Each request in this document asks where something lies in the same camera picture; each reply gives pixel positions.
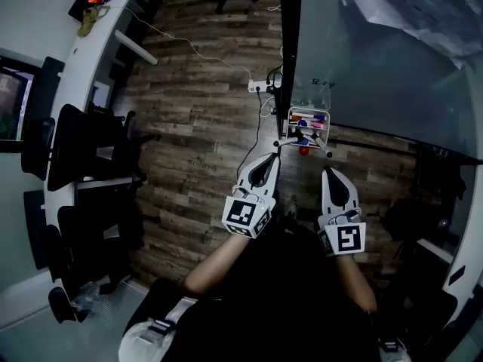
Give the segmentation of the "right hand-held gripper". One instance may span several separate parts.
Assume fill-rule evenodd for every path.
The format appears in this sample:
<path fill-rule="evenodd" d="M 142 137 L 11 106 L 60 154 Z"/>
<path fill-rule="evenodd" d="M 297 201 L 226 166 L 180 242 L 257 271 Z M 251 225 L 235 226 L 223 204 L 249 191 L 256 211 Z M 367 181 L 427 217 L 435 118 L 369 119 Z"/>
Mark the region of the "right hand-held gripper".
<path fill-rule="evenodd" d="M 361 220 L 361 210 L 356 209 L 357 189 L 330 166 L 325 166 L 321 174 L 321 208 L 327 216 L 319 217 L 317 235 L 326 257 L 364 252 L 367 226 Z M 346 212 L 332 216 L 338 210 Z"/>

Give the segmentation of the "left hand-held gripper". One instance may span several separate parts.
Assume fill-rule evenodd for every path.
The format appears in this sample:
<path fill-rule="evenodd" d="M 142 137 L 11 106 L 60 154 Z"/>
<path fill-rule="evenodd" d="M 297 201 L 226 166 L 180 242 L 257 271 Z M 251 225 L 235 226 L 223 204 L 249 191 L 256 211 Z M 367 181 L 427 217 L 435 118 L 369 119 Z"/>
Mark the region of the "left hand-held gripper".
<path fill-rule="evenodd" d="M 226 197 L 221 220 L 230 234 L 257 238 L 268 225 L 272 210 L 279 202 L 280 164 L 276 153 L 267 153 L 241 170 L 238 185 L 233 186 L 232 195 Z"/>

